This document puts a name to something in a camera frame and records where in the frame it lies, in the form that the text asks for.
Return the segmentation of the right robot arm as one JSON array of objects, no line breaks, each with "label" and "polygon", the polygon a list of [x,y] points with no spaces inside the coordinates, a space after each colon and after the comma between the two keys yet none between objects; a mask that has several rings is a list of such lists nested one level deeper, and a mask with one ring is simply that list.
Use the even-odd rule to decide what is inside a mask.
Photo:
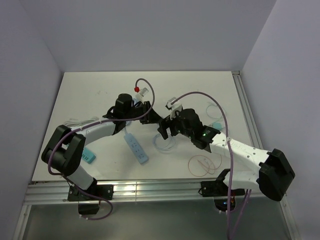
[{"label": "right robot arm", "polygon": [[245,171],[226,168],[214,181],[201,183],[204,197],[222,197],[229,193],[243,196],[245,190],[255,190],[279,202],[296,176],[281,150],[258,149],[229,138],[223,132],[204,125],[191,108],[183,109],[175,117],[162,119],[158,132],[164,139],[184,135],[198,149],[233,159],[248,168]]}]

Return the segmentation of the teal charger plug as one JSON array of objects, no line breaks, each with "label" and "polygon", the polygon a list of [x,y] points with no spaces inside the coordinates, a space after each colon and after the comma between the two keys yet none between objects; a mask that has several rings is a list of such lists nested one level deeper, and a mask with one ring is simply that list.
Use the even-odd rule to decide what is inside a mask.
[{"label": "teal charger plug", "polygon": [[219,130],[219,131],[223,129],[223,126],[220,122],[213,122],[212,127],[216,130]]}]

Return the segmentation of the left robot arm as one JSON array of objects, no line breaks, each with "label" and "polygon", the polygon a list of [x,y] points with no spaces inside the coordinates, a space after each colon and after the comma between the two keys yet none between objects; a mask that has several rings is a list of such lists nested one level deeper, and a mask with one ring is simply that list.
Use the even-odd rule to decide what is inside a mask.
[{"label": "left robot arm", "polygon": [[149,101],[134,103],[131,95],[121,93],[102,121],[78,128],[58,126],[41,154],[41,160],[79,188],[79,194],[91,200],[98,193],[97,180],[81,166],[86,145],[101,138],[116,135],[126,122],[139,120],[141,124],[158,124],[163,118],[152,109]]}]

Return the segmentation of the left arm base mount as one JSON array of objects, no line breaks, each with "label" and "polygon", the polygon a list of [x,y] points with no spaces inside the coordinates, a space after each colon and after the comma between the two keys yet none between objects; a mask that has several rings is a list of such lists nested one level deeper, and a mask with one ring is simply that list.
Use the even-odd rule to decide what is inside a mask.
[{"label": "left arm base mount", "polygon": [[[77,186],[70,186],[67,196],[68,202],[78,203],[78,213],[82,218],[97,221],[107,218],[111,215],[114,207],[110,202],[113,198],[114,186],[112,184],[102,184],[83,190]],[[102,202],[110,206],[109,212],[100,217],[94,217],[102,205]]]}]

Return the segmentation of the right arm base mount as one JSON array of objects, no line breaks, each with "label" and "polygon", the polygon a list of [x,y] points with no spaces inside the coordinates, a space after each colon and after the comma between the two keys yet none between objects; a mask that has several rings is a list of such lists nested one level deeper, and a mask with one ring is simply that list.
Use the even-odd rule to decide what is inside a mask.
[{"label": "right arm base mount", "polygon": [[[244,189],[231,190],[230,209],[233,211],[236,207],[236,197],[245,195]],[[215,207],[222,212],[227,211],[228,205],[228,186],[222,181],[201,181],[198,190],[203,198],[214,198]]]}]

